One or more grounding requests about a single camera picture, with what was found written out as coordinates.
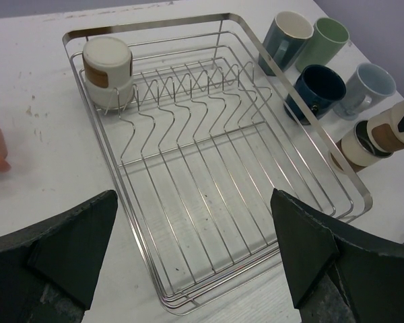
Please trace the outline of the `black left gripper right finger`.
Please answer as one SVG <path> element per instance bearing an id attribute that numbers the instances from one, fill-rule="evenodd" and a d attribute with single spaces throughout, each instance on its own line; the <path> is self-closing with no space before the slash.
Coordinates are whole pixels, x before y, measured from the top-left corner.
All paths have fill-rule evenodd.
<path id="1" fill-rule="evenodd" d="M 404 244 L 328 216 L 283 190 L 271 212 L 302 322 L 404 322 Z"/>

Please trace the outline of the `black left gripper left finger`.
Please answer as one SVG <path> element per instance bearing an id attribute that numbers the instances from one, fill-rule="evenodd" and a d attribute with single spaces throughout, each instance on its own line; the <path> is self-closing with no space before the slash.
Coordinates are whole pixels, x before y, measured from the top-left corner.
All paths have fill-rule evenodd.
<path id="1" fill-rule="evenodd" d="M 116 219 L 106 190 L 0 237 L 0 322 L 81 322 L 91 308 Z"/>

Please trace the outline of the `tan brown cup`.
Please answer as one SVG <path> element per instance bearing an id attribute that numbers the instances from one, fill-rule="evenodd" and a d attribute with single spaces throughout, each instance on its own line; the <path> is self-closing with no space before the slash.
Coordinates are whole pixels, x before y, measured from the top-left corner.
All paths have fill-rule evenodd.
<path id="1" fill-rule="evenodd" d="M 368 120 L 367 132 L 370 141 L 384 152 L 394 153 L 404 149 L 404 133 L 397 129 L 397 104 Z"/>

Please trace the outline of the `white grey mug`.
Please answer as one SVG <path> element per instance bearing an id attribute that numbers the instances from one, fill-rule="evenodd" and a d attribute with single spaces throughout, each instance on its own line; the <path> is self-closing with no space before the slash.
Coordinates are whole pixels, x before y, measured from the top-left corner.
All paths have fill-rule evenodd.
<path id="1" fill-rule="evenodd" d="M 386 70 L 373 63 L 361 63 L 346 82 L 346 95 L 333 112 L 342 119 L 355 120 L 396 91 L 395 80 Z"/>

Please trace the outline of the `cream brown cup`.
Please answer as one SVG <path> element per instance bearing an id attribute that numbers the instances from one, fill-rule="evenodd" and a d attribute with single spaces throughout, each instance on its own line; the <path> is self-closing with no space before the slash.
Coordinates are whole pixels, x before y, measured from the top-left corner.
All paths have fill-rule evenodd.
<path id="1" fill-rule="evenodd" d="M 376 148 L 370 141 L 367 132 L 367 120 L 357 122 L 338 142 L 337 148 L 355 172 L 359 172 L 382 159 L 387 159 L 393 153 Z"/>

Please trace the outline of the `dark blue patterned mug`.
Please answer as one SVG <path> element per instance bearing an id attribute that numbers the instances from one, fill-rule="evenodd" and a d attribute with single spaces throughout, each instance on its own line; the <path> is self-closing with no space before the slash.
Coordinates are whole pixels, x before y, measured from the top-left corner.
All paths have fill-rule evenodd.
<path id="1" fill-rule="evenodd" d="M 294 89 L 317 120 L 324 117 L 346 95 L 343 79 L 323 65 L 309 65 L 297 78 Z"/>

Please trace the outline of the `light green cup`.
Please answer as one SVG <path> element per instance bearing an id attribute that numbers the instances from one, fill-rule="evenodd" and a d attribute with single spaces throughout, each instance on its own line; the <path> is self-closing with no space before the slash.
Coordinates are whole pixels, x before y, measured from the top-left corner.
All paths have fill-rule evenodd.
<path id="1" fill-rule="evenodd" d="M 296 60 L 296 69 L 303 72 L 309 65 L 326 65 L 348 40 L 349 32 L 342 23 L 329 17 L 319 18 L 312 38 Z"/>

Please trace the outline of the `grey teal mug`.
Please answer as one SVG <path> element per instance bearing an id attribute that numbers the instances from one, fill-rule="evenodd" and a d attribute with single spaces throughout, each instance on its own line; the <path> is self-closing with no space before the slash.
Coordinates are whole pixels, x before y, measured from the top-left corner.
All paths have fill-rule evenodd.
<path id="1" fill-rule="evenodd" d="M 286 71 L 313 34 L 314 27 L 304 16 L 294 11 L 282 11 L 272 21 L 263 46 L 279 69 Z"/>

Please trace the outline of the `white brown cup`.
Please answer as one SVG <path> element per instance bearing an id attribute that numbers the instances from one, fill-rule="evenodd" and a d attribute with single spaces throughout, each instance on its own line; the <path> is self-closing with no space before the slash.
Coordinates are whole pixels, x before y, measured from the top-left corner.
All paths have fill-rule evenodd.
<path id="1" fill-rule="evenodd" d="M 99 36 L 83 47 L 86 87 L 95 105 L 105 110 L 124 108 L 133 98 L 133 53 L 125 42 Z"/>

